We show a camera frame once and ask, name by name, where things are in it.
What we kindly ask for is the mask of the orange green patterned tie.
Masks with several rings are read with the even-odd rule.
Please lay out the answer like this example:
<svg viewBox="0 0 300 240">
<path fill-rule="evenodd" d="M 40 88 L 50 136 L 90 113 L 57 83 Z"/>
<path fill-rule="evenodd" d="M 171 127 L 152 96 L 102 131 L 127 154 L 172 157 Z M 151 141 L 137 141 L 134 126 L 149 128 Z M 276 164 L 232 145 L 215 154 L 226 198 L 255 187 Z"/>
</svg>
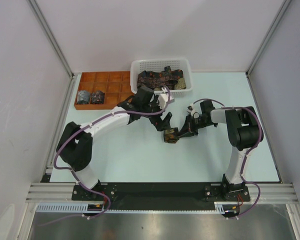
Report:
<svg viewBox="0 0 300 240">
<path fill-rule="evenodd" d="M 177 127 L 173 127 L 163 131 L 163 141 L 165 143 L 175 144 L 179 139 L 179 129 Z"/>
</svg>

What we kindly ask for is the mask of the dark red tie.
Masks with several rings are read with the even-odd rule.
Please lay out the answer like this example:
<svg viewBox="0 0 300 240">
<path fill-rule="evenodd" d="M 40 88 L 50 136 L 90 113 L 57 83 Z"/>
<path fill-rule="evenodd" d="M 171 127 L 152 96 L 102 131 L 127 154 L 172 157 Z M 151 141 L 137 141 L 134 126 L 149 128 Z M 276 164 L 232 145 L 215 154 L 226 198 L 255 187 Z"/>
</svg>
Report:
<svg viewBox="0 0 300 240">
<path fill-rule="evenodd" d="M 96 90 L 91 93 L 90 103 L 95 105 L 101 105 L 105 102 L 105 93 L 101 90 Z"/>
</svg>

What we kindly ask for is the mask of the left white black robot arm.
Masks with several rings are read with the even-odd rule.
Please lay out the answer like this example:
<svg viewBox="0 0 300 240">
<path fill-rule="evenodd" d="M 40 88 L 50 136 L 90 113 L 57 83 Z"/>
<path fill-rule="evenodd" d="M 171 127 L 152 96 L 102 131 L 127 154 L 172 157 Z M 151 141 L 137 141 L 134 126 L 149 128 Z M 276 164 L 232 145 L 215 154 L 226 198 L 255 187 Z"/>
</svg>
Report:
<svg viewBox="0 0 300 240">
<path fill-rule="evenodd" d="M 90 200 L 100 196 L 99 178 L 92 169 L 93 145 L 97 138 L 119 127 L 127 126 L 141 117 L 149 119 L 158 132 L 170 129 L 172 113 L 161 116 L 174 99 L 165 85 L 160 94 L 151 88 L 142 86 L 135 95 L 118 103 L 109 113 L 84 124 L 69 122 L 56 147 L 56 157 L 67 164 L 77 183 L 83 188 L 83 194 Z"/>
</svg>

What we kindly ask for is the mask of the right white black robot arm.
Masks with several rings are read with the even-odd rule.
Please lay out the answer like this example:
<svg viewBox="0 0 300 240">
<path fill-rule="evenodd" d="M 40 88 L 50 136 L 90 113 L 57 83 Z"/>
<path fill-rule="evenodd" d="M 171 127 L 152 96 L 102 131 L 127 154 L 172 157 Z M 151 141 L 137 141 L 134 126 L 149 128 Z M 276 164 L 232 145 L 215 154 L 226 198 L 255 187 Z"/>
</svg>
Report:
<svg viewBox="0 0 300 240">
<path fill-rule="evenodd" d="M 264 133 L 252 106 L 215 108 L 214 100 L 202 98 L 198 100 L 201 113 L 195 110 L 194 103 L 187 108 L 185 122 L 178 133 L 178 137 L 192 137 L 199 134 L 199 129 L 209 126 L 217 127 L 225 124 L 227 137 L 232 146 L 230 161 L 226 172 L 222 176 L 220 186 L 216 189 L 210 185 L 205 189 L 205 197 L 214 201 L 239 200 L 248 195 L 245 181 L 245 166 L 251 152 L 263 141 Z"/>
</svg>

